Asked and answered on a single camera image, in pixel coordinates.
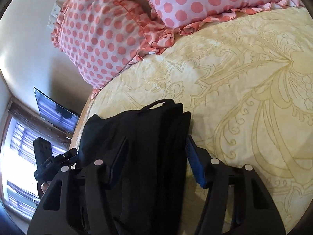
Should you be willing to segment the person's left hand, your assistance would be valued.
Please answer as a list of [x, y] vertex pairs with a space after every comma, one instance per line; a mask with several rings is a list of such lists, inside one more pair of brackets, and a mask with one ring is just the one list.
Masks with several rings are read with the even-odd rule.
[[47, 191], [49, 185], [50, 185], [50, 183], [43, 183], [41, 185], [41, 190], [42, 190], [43, 193], [45, 193]]

